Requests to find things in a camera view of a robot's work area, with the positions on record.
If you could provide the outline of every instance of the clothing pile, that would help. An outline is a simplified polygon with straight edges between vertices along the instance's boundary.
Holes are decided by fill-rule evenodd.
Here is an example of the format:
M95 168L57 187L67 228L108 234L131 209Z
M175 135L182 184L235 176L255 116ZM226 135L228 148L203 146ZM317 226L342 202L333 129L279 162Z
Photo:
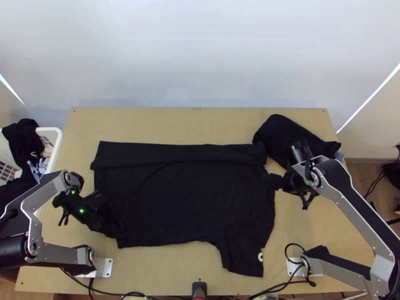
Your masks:
M264 166L270 156L286 168L286 149L300 140L314 156L334 158L341 146L275 114L252 144L100 141L90 168L95 189L123 224L112 234L119 248L209 242L224 268L262 277L261 248L275 218L275 192Z
M22 173L1 161L0 157L0 178L6 181L0 186L0 216L9 202L34 187L46 171L46 158L50 157L51 149L45 149L36 134L37 127L34 120L22 119L1 130L1 138L7 139L12 157Z

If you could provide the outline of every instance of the white backdrop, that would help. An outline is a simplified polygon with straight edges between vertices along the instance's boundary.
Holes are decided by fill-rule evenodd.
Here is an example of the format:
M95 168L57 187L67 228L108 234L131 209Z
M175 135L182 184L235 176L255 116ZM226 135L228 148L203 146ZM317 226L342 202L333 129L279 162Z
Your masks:
M320 107L338 129L400 62L398 0L0 1L0 74L71 106Z

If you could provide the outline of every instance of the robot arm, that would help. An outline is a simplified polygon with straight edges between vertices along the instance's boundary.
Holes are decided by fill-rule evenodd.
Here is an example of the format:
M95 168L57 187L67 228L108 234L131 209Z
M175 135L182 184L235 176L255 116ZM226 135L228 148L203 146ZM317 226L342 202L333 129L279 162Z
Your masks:
M87 245L69 248L46 243L42 223L35 216L58 193L79 193L81 176L66 170L43 175L40 183L10 202L0 218L0 268L57 267L79 277L110 277L112 259L96 257Z
M338 160L310 156L310 149L304 142L290 148L289 160L292 170L288 172L288 177L292 194L296 194L293 192L295 190L300 193L312 192L311 197L321 195L334 201L371 246L375 259L369 267L331 255L325 246L320 245L302 253L296 258L297 261L309 264L313 275L329 275L369 293L372 299L398 299L399 237L354 189L350 174ZM290 262L287 265L288 272L299 266ZM301 271L307 275L305 268Z

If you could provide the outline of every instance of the power cord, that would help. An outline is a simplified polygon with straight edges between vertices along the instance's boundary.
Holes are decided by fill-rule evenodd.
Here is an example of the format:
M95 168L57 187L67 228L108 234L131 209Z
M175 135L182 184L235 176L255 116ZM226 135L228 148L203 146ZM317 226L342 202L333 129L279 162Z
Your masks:
M316 286L317 286L317 284L316 284L314 281L311 281L311 280L309 279L309 275L311 275L311 272L310 272L310 271L311 271L311 267L310 267L310 263L306 260L306 258L305 258L304 256L302 256L302 258L303 258L304 261L307 263L307 265L306 265L304 262L302 262L302 261L299 261L299 262L293 261L293 260L291 260L291 259L288 257L288 248L289 248L290 246L297 246L297 247L300 247L301 250L302 250L303 252L306 252L306 250L305 250L302 246L300 246L299 244L294 243L294 242L287 244L286 247L284 248L284 255L286 256L286 259L287 259L289 262L291 262L292 264L298 265L298 267L296 268L296 270L294 270L294 272L293 272L292 275L290 276L289 280L288 280L287 282L283 282L283 283L274 285L274 286L272 286L272 287L270 287L270 288L267 288L266 290L263 290L262 292L259 292L259 293L257 293L257 294L254 294L254 295L248 297L248 300L253 300L254 298L257 298L258 296L261 296L261 295L263 295L263 294L269 294L269 293L277 293L277 292L280 292L280 291L282 291L283 289L285 289L288 285L293 285L293 284L305 284L305 283L307 283L307 284L309 284L309 285L312 286L312 287L316 287ZM293 279L293 277L295 276L295 274L297 273L297 271L300 270L302 267L307 267L307 276L305 277L305 280L292 281L292 279Z
M395 161L395 163L397 163L397 162L399 162L399 159L400 159L400 144L397 144L396 145L396 148L397 148L397 150L398 150L398 156L397 156L397 159L396 159L396 161ZM371 183L371 185L369 186L369 188L368 188L368 190L366 191L366 194L365 194L365 196L364 196L364 199L366 200L367 199L367 197L369 196L369 195L371 195L372 194L372 192L375 190L375 188L377 187L377 185L378 185L378 183L382 180L382 178L384 178L386 175L384 174L384 171L381 171L380 173L379 173L379 175L376 177L376 179Z
M93 292L100 293L100 294L103 294L103 295L122 296L122 299L124 299L124 298L127 297L127 296L135 296L135 297L143 297L143 298L146 297L145 294L143 294L143 293L141 293L141 292L138 292L138 291L130 291L130 292L125 293L125 294L123 294L123 293L114 293L114 292L102 291L102 290L99 290L99 289L96 289L96 288L93 288L93 287L92 287L93 282L95 281L94 278L91 278L90 281L89 281L89 285L86 285L86 284L80 282L79 280L77 280L76 278L74 278L73 276L71 276L70 274L68 274L67 272L65 272L63 269L61 269L61 271L62 271L65 275L67 275L69 278L71 278L73 281L75 281L77 284L79 284L80 286L82 286L82 287L84 287L84 288L87 288L88 294L89 294L89 297L90 297L90 300L93 300L92 291L93 291Z

